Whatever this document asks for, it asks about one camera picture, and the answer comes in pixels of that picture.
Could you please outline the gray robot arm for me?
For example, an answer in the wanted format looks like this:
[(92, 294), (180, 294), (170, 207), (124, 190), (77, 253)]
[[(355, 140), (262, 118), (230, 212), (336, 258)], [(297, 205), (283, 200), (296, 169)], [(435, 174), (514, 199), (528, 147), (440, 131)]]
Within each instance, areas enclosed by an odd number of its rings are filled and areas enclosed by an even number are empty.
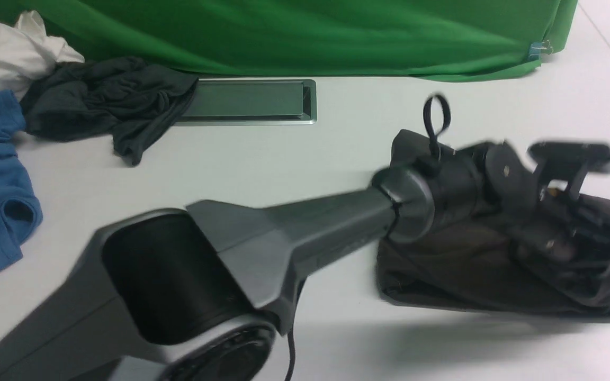
[(0, 340), (0, 380), (250, 380), (313, 273), (387, 237), (530, 219), (553, 180), (578, 198), (580, 145), (433, 147), (368, 188), (264, 209), (201, 200), (105, 226), (65, 282)]

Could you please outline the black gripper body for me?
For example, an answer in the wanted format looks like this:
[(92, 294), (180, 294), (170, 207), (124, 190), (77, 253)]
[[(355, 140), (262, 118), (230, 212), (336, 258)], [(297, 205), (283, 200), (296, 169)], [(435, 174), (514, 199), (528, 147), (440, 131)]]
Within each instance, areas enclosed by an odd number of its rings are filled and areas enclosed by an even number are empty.
[(556, 262), (582, 260), (579, 252), (595, 231), (596, 217), (578, 200), (567, 197), (565, 182), (540, 190), (534, 176), (509, 144), (484, 142), (460, 150), (482, 175), (484, 209), (473, 219), (521, 246)]

